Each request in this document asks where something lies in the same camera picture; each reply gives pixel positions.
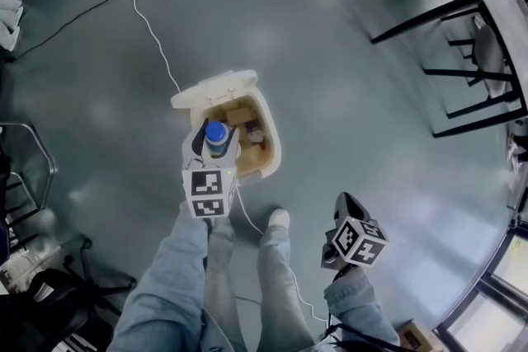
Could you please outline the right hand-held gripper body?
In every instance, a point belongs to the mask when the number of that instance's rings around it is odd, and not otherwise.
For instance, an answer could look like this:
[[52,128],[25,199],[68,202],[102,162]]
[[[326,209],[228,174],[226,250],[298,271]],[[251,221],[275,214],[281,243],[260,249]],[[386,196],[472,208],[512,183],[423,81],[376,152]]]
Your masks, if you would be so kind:
[[335,228],[325,232],[321,266],[338,269],[340,264],[372,267],[389,244],[385,231],[374,219],[333,219]]

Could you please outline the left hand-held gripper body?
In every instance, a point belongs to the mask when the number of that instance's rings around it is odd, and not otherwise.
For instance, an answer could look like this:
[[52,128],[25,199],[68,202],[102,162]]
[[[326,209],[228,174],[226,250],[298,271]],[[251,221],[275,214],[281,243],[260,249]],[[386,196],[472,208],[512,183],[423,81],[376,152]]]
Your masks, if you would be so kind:
[[202,167],[181,172],[186,202],[193,218],[229,215],[237,185],[237,167]]

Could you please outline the blue-capped white bottle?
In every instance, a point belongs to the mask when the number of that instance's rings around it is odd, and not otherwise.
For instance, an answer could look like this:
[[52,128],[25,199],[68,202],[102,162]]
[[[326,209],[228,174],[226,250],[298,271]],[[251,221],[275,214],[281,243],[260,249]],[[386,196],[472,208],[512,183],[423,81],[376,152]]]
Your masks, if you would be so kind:
[[213,158],[222,157],[229,148],[231,128],[223,122],[211,120],[205,126],[205,143]]

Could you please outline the cream plastic trash bin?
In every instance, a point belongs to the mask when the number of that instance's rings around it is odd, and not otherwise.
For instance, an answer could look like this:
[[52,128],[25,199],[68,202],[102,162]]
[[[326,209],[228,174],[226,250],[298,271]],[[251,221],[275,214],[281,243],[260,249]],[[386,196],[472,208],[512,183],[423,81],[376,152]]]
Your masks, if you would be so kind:
[[[205,118],[228,125],[227,110],[239,107],[252,109],[253,120],[235,125],[240,130],[241,151],[237,167],[242,185],[271,176],[281,164],[280,137],[267,101],[257,87],[257,80],[254,70],[230,70],[198,82],[171,99],[173,108],[190,111],[192,126],[202,124]],[[248,140],[247,132],[252,128],[263,130],[266,135],[264,148]]]

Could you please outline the person's left forearm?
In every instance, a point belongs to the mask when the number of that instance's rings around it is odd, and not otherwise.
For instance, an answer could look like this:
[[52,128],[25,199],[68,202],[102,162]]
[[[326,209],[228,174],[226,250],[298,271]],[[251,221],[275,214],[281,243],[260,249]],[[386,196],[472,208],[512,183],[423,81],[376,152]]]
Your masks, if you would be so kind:
[[208,226],[180,205],[174,227],[128,296],[107,352],[200,352]]

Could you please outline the person's right forearm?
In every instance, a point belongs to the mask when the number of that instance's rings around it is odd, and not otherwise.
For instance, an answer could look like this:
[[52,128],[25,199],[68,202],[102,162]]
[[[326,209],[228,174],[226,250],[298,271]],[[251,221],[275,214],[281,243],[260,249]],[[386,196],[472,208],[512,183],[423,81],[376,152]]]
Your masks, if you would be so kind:
[[400,346],[400,340],[364,270],[353,267],[323,291],[330,314],[363,335]]

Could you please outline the person's left leg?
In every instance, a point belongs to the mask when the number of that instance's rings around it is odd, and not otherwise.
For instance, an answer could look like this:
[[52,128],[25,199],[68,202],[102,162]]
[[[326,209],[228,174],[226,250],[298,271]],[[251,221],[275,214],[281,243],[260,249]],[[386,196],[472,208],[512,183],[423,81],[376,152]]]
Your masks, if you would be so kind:
[[229,218],[214,220],[208,241],[205,309],[211,315],[223,314],[236,307],[230,274],[234,230]]

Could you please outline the person's leg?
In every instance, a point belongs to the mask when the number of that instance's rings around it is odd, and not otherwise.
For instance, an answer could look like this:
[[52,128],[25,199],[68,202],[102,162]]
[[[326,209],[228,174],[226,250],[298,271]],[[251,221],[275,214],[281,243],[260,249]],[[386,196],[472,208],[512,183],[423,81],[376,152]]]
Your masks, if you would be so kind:
[[290,272],[289,225],[288,212],[274,210],[260,240],[257,273],[262,331],[257,352],[300,352],[315,345]]
[[234,230],[229,218],[214,220],[208,241],[205,309],[211,315],[223,314],[236,307],[230,274]]

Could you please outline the person's right leg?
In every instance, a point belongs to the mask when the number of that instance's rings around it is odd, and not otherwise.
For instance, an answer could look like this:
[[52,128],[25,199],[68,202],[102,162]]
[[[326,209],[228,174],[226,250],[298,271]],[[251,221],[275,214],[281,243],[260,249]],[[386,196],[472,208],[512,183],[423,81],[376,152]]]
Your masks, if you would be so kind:
[[260,240],[257,273],[262,331],[257,352],[300,352],[315,345],[290,272],[289,225],[288,212],[274,210]]

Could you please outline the black swivel chair base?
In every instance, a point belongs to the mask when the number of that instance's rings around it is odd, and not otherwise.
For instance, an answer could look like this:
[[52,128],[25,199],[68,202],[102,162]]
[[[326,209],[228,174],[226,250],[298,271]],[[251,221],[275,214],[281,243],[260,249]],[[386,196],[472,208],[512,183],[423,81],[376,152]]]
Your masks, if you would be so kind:
[[121,315],[106,297],[129,293],[137,280],[130,276],[118,287],[97,285],[89,269],[86,252],[92,241],[80,247],[83,275],[72,268],[73,258],[64,258],[64,270],[48,268],[37,273],[20,293],[0,295],[0,352],[53,352],[63,341],[78,336],[88,343],[87,352],[106,352],[112,326],[97,310]]

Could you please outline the grey chair with black legs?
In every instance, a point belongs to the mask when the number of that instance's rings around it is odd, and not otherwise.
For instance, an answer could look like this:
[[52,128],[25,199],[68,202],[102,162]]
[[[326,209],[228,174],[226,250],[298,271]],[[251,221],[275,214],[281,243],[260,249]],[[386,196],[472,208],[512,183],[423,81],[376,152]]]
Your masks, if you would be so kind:
[[521,107],[520,97],[514,97],[513,77],[507,58],[502,51],[502,46],[490,25],[484,25],[476,30],[474,38],[455,40],[452,45],[471,45],[469,56],[475,70],[440,70],[423,69],[426,75],[442,77],[464,77],[470,87],[483,83],[488,99],[493,100],[499,96],[508,95],[505,104],[509,110]]

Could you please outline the white table with black legs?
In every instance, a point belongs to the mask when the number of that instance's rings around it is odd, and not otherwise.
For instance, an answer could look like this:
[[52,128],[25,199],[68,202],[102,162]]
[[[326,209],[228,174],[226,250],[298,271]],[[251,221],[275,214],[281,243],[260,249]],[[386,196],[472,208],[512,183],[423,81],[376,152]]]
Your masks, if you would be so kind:
[[505,54],[510,68],[509,73],[484,71],[481,68],[475,71],[425,68],[423,72],[429,76],[471,77],[511,85],[509,92],[457,110],[448,115],[450,119],[511,101],[519,101],[520,106],[500,115],[434,133],[432,135],[434,138],[466,134],[528,118],[528,6],[523,7],[521,5],[523,2],[524,0],[452,0],[404,21],[371,40],[373,45],[381,43],[434,20],[461,16],[469,7],[481,10],[488,19],[497,42]]

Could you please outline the black metal frame chair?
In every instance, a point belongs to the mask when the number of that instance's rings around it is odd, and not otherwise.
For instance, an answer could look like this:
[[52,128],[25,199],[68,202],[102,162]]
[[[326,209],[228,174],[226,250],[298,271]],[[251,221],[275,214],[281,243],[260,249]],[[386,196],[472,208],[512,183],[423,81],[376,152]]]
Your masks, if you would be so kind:
[[6,214],[29,218],[48,205],[58,172],[33,124],[0,120],[0,202]]

